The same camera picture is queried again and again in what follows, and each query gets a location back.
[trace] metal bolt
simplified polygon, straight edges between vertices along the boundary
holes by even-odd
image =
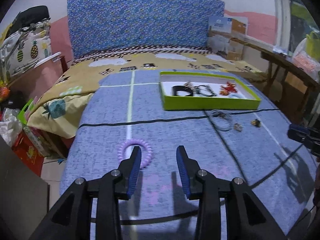
[[[112,176],[119,176],[120,175],[120,171],[119,170],[113,170],[113,171],[111,171],[111,175]]]
[[[205,175],[207,175],[207,171],[206,170],[199,170],[198,171],[198,174],[201,176],[201,177],[204,177]]]
[[[81,185],[82,183],[84,183],[84,178],[76,178],[75,183]]]
[[[233,181],[234,181],[237,185],[240,185],[240,184],[243,183],[243,179],[241,179],[241,178],[234,178]]]

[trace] blue patterned headboard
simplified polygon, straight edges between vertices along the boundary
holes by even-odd
[[[203,47],[209,15],[223,16],[224,6],[220,0],[68,0],[74,56],[136,45]]]

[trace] purple coil bracelet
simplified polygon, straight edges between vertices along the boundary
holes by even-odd
[[[144,151],[147,152],[147,157],[144,160],[141,160],[140,169],[142,170],[147,166],[149,166],[151,163],[151,160],[153,159],[153,152],[151,150],[151,147],[145,141],[137,140],[137,139],[127,140],[119,147],[119,150],[118,150],[119,163],[125,159],[125,156],[124,156],[125,150],[132,145],[139,145],[143,147]]]

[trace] tiled floor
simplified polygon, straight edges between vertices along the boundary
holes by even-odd
[[[49,208],[51,208],[60,197],[59,184],[65,165],[65,162],[58,164],[56,159],[44,158],[41,178],[50,185]]]

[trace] black wristband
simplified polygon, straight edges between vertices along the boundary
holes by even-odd
[[[178,96],[177,92],[178,91],[185,91],[188,92],[189,95],[186,95],[185,97],[193,97],[193,91],[191,88],[185,87],[185,86],[173,86],[172,87],[172,95],[173,96]]]

